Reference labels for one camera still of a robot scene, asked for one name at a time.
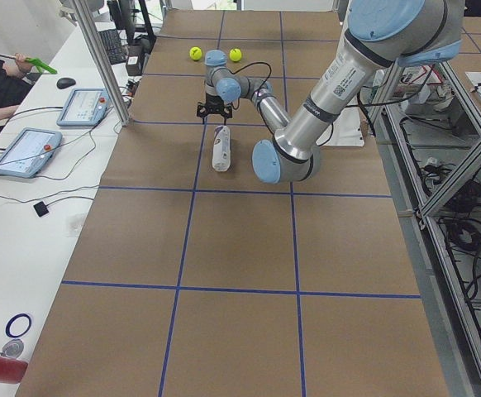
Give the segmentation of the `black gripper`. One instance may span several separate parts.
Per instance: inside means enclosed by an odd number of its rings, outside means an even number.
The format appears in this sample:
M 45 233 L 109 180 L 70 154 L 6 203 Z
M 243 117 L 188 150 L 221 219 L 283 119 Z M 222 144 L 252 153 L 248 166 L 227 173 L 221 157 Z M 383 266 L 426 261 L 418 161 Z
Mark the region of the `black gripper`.
M 220 96 L 207 93 L 205 102 L 198 102 L 197 116 L 205 118 L 210 114 L 221 115 L 223 124 L 226 125 L 227 121 L 232 118 L 232 104 L 225 104 Z

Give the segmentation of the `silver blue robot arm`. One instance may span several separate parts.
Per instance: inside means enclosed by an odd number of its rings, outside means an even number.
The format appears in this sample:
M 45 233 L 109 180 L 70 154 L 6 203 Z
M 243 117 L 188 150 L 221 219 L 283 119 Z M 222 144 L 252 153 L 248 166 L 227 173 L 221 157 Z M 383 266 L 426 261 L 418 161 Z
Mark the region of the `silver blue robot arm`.
M 433 65 L 460 51 L 463 1 L 353 1 L 336 57 L 293 116 L 262 79 L 234 74 L 226 55 L 205 55 L 206 100 L 198 117 L 232 116 L 232 103 L 250 100 L 273 133 L 252 152 L 258 179 L 268 183 L 303 181 L 320 168 L 317 140 L 379 69 Z

